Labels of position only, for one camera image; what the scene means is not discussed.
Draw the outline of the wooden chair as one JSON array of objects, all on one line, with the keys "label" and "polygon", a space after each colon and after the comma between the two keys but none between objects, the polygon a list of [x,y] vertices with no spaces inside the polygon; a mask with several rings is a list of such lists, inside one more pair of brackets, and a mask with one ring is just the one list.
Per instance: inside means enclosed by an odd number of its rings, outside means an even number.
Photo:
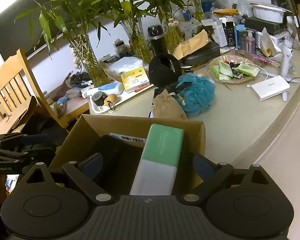
[{"label": "wooden chair", "polygon": [[21,49],[0,67],[0,134],[18,133],[27,114],[39,111],[65,128],[44,97]]}]

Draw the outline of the white phone gimbal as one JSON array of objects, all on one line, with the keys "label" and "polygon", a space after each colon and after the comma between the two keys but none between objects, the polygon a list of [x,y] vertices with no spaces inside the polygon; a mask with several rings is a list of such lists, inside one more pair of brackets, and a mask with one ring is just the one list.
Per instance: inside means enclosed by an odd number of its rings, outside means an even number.
[{"label": "white phone gimbal", "polygon": [[288,5],[292,12],[292,20],[288,21],[288,23],[291,23],[292,25],[295,25],[296,28],[296,34],[292,33],[287,36],[287,38],[283,42],[283,49],[282,49],[282,61],[281,61],[281,76],[283,78],[287,77],[290,61],[293,56],[293,44],[295,37],[298,38],[298,41],[300,42],[300,18],[296,9],[296,5],[293,0],[287,0]]}]

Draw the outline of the tan drawstring pouch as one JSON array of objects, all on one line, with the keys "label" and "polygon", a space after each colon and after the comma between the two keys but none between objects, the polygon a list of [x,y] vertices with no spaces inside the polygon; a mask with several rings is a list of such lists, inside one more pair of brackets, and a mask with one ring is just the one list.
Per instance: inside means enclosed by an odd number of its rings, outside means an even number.
[{"label": "tan drawstring pouch", "polygon": [[174,97],[165,89],[153,99],[153,116],[159,119],[187,120],[187,115]]}]

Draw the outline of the black zipper case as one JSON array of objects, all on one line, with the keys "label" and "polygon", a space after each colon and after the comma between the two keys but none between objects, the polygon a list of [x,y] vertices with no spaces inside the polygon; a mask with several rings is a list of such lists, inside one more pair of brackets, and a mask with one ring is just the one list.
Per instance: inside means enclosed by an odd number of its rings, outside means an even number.
[{"label": "black zipper case", "polygon": [[207,63],[209,60],[219,57],[219,55],[219,44],[216,42],[209,42],[194,53],[183,57],[181,61],[186,66],[194,66],[201,63]]}]

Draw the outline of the middle bamboo vase plant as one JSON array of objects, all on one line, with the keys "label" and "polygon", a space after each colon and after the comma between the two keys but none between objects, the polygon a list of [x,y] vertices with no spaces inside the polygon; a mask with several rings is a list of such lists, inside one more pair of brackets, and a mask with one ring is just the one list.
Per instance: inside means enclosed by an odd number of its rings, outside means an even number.
[{"label": "middle bamboo vase plant", "polygon": [[101,0],[104,16],[125,30],[135,55],[146,63],[151,53],[145,39],[142,18],[153,17],[152,0]]}]

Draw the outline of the black thermos bottle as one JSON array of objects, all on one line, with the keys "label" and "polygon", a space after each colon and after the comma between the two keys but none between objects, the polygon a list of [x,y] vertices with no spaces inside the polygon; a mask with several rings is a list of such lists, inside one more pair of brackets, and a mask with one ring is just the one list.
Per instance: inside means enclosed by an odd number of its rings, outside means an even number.
[{"label": "black thermos bottle", "polygon": [[162,26],[159,24],[151,25],[147,28],[147,33],[151,41],[154,56],[167,54],[168,49]]}]

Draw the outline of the green white tissue pack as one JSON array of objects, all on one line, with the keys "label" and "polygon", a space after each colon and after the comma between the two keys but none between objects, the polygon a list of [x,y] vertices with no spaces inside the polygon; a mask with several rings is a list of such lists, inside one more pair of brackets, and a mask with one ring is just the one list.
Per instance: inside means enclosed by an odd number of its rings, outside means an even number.
[{"label": "green white tissue pack", "polygon": [[130,190],[131,196],[170,196],[179,164],[184,131],[152,124]]}]

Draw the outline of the white product carton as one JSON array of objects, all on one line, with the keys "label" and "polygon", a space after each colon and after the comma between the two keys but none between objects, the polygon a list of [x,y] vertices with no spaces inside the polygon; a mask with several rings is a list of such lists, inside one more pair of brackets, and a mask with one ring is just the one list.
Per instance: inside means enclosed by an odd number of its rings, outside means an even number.
[{"label": "white product carton", "polygon": [[210,35],[212,40],[217,42],[220,47],[223,48],[228,45],[222,20],[214,21],[210,18],[202,20],[202,24],[208,35]]}]

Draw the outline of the black rectangular box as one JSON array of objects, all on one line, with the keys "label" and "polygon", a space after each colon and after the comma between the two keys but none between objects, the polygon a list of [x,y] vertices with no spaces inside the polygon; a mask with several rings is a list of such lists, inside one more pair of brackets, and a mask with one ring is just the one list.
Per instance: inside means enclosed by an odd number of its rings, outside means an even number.
[{"label": "black rectangular box", "polygon": [[253,29],[262,32],[266,28],[267,33],[270,35],[277,35],[286,30],[283,23],[274,23],[269,21],[264,21],[256,17],[247,17],[244,23],[245,27],[248,29]]}]

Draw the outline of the white food container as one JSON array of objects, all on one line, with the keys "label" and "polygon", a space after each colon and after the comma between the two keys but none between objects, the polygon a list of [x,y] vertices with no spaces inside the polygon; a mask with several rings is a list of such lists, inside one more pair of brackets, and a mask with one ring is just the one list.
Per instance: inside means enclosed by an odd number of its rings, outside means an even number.
[{"label": "white food container", "polygon": [[289,10],[275,5],[259,3],[251,3],[250,5],[254,16],[263,21],[283,23],[285,13],[290,13]]}]

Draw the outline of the left bamboo vase plant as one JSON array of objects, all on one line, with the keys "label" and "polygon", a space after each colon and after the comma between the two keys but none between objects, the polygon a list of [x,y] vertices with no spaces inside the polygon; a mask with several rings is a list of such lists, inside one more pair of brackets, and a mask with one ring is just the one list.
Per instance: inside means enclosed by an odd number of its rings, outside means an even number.
[{"label": "left bamboo vase plant", "polygon": [[37,1],[34,3],[37,5],[35,8],[25,10],[15,17],[18,20],[29,16],[30,36],[33,36],[32,15],[37,14],[40,37],[44,39],[48,51],[51,47],[58,50],[57,36],[62,35],[68,41],[75,67],[84,68],[95,87],[110,83],[89,38],[90,27],[97,31],[98,40],[101,39],[101,30],[105,28],[97,19],[103,13],[102,0],[80,0],[76,3],[70,0],[50,0],[44,4]]}]

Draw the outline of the wall mounted television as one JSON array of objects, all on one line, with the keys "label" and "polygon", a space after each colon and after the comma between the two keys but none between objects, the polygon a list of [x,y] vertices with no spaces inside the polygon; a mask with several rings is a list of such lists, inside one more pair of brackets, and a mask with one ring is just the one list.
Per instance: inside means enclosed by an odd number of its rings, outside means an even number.
[{"label": "wall mounted television", "polygon": [[0,54],[6,60],[18,50],[57,49],[59,36],[71,42],[90,26],[102,29],[102,12],[98,0],[16,0],[0,13]]}]

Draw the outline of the teal mesh bath pouf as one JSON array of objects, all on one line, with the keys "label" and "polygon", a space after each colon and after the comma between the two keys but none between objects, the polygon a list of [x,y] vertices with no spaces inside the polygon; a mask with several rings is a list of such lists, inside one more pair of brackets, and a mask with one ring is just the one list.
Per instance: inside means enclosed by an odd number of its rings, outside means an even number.
[{"label": "teal mesh bath pouf", "polygon": [[187,73],[178,78],[174,93],[186,115],[197,116],[211,107],[215,99],[215,84],[207,76]]}]

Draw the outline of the wooden keychain toy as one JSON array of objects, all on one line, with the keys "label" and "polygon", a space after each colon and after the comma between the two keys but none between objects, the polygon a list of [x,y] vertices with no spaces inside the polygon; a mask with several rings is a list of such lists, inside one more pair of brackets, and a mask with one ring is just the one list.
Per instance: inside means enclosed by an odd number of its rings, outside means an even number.
[{"label": "wooden keychain toy", "polygon": [[117,103],[118,97],[116,94],[110,94],[107,96],[104,100],[104,106],[107,106],[110,108],[111,111],[114,111],[116,109],[115,103]]}]

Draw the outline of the white power bank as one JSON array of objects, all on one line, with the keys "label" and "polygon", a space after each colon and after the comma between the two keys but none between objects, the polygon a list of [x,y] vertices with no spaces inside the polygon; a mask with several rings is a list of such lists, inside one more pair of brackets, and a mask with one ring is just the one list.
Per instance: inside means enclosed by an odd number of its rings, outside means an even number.
[{"label": "white power bank", "polygon": [[282,77],[276,76],[262,82],[251,85],[251,88],[259,96],[260,101],[267,100],[290,89],[290,84]]}]

